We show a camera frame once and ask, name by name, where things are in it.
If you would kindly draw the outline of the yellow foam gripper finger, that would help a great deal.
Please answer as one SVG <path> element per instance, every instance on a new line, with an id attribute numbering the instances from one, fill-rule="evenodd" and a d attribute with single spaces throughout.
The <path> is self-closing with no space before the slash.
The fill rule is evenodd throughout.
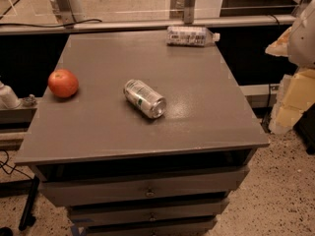
<path id="1" fill-rule="evenodd" d="M 293 76 L 284 75 L 276 100 L 269 130 L 274 134 L 284 134 L 315 103 L 315 70 L 298 68 Z"/>

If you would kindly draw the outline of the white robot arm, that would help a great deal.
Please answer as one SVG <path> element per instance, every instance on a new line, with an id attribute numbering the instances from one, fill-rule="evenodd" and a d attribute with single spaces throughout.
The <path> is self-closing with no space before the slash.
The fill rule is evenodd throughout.
<path id="1" fill-rule="evenodd" d="M 284 134 L 315 103 L 315 0 L 265 52 L 297 66 L 293 76 L 283 76 L 271 113 L 269 130 Z"/>

